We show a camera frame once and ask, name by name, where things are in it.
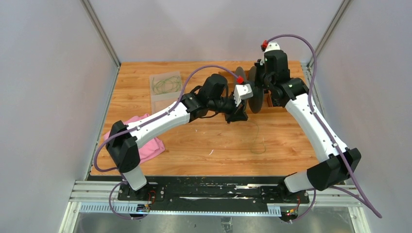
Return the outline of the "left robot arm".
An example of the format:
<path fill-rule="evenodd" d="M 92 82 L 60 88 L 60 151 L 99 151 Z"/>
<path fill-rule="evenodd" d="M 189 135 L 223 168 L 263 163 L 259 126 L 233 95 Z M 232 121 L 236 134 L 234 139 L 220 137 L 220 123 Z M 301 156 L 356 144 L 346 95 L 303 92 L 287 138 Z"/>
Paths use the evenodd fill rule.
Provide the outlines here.
<path fill-rule="evenodd" d="M 181 95 L 156 114 L 128 124 L 122 121 L 113 124 L 105 147 L 124 182 L 128 183 L 130 194 L 136 200 L 144 200 L 149 194 L 146 177 L 140 168 L 140 148 L 175 127 L 207 118 L 209 111 L 223 113 L 228 123 L 246 121 L 246 100 L 253 96 L 253 86 L 239 76 L 234 91 L 229 92 L 227 79 L 220 74 L 212 74 L 203 85 Z"/>

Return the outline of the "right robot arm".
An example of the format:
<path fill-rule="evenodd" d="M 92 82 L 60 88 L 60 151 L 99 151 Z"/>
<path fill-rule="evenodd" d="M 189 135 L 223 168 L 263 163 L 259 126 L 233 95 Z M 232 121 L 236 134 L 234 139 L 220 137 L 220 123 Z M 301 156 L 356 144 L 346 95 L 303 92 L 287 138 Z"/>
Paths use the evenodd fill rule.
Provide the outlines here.
<path fill-rule="evenodd" d="M 291 78 L 286 53 L 282 50 L 265 51 L 250 74 L 255 79 L 258 96 L 268 90 L 272 100 L 295 118 L 319 162 L 307 170 L 288 175 L 278 188 L 278 197 L 283 202 L 291 202 L 299 191 L 323 191 L 351 178 L 361 153 L 357 148 L 348 148 L 318 114 L 307 85 L 300 78 Z"/>

